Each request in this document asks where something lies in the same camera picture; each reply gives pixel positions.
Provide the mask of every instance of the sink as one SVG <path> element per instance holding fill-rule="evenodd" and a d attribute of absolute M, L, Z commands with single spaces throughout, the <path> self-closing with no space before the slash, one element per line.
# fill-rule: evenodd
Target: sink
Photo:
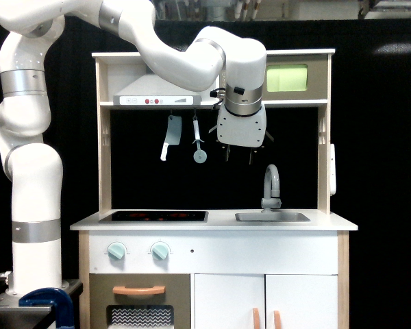
<path fill-rule="evenodd" d="M 236 214 L 237 221 L 277 221 L 277 222 L 300 222 L 310 221 L 300 212 L 248 212 Z"/>

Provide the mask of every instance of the cleaver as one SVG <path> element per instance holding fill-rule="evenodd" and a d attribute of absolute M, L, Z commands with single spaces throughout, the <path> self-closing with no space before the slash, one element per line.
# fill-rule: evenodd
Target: cleaver
<path fill-rule="evenodd" d="M 167 147 L 169 145 L 178 145 L 181 138 L 181 117 L 169 115 L 167 122 L 167 133 L 164 139 L 161 161 L 166 161 Z"/>

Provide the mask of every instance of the wooden toy kitchen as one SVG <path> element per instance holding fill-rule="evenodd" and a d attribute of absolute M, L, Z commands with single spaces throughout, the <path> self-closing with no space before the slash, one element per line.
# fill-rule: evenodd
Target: wooden toy kitchen
<path fill-rule="evenodd" d="M 283 218 L 277 221 L 259 220 L 261 209 L 113 209 L 112 111 L 148 110 L 142 102 L 153 98 L 154 106 L 166 110 L 179 100 L 185 102 L 177 104 L 179 110 L 210 110 L 216 100 L 210 90 L 174 91 L 149 74 L 138 53 L 93 54 L 99 212 L 71 226 L 79 231 L 81 328 L 349 327 L 349 231 L 358 227 L 330 212 L 336 190 L 330 143 L 333 54 L 333 49 L 267 51 L 266 108 L 318 110 L 317 206 L 272 210 Z M 286 69 L 298 81 L 286 81 Z M 133 89 L 143 77 L 156 79 L 160 90 L 171 94 L 144 93 L 143 84 Z M 274 79 L 281 84 L 273 86 Z M 222 85 L 224 75 L 211 89 Z"/>

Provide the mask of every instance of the zigzag pattern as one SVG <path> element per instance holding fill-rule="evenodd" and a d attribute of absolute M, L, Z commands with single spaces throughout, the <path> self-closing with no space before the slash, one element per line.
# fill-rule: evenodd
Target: zigzag pattern
<path fill-rule="evenodd" d="M 112 324 L 108 326 L 108 329 L 175 329 L 174 326 L 162 326 L 162 327 L 136 327 L 136 326 L 123 326 L 118 324 Z"/>
<path fill-rule="evenodd" d="M 170 309 L 113 308 L 112 325 L 122 329 L 173 328 Z"/>

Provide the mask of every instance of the black curtain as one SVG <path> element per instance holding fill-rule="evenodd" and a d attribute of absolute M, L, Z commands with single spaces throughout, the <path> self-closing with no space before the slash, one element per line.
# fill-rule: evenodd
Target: black curtain
<path fill-rule="evenodd" d="M 213 25 L 256 38 L 267 49 L 336 49 L 332 142 L 336 146 L 338 192 L 332 197 L 332 211 L 360 227 L 350 236 L 351 328 L 411 328 L 411 20 Z M 203 26 L 206 24 L 158 21 L 155 30 L 164 42 L 183 50 Z M 0 47 L 7 35 L 0 27 Z M 52 111 L 45 142 L 58 151 L 64 163 L 64 278 L 78 277 L 77 233 L 69 231 L 69 226 L 98 211 L 95 64 L 91 57 L 96 51 L 135 51 L 135 47 L 67 17 L 61 39 L 45 60 Z M 223 162 L 222 149 L 206 132 L 213 124 L 208 112 L 198 116 L 201 136 L 207 138 L 203 148 L 210 158 L 203 165 L 191 163 L 195 150 L 190 145 L 192 113 L 180 113 L 186 123 L 182 146 L 170 150 L 169 156 L 176 160 L 169 167 L 160 168 L 167 181 L 157 190 L 157 182 L 148 181 L 154 173 L 135 175 L 128 168 L 145 170 L 154 157 L 158 159 L 167 113 L 113 113 L 113 125 L 119 129 L 113 136 L 113 148 L 127 149 L 125 158 L 113 159 L 114 166 L 119 167 L 116 173 L 131 171 L 124 182 L 113 177 L 114 206 L 258 207 L 265 164 L 273 161 L 283 179 L 285 207 L 315 207 L 314 111 L 295 111 L 269 113 L 268 129 L 277 137 L 276 142 L 273 146 L 266 144 L 251 166 L 249 154 L 237 148 L 232 149 L 230 161 Z M 124 119 L 131 119 L 131 126 Z M 129 142 L 141 132 L 151 137 L 136 145 Z M 276 148 L 279 152 L 271 157 L 268 150 Z M 298 158 L 301 154 L 307 154 L 307 158 Z M 219 170 L 225 175 L 219 176 Z M 209 180 L 212 172 L 217 173 L 217 178 Z M 224 183 L 216 187 L 216 182 Z M 194 193 L 191 184 L 195 184 Z M 137 193 L 135 186 L 143 188 L 143 192 Z M 11 183 L 2 172 L 0 161 L 0 271 L 12 267 L 10 196 Z"/>

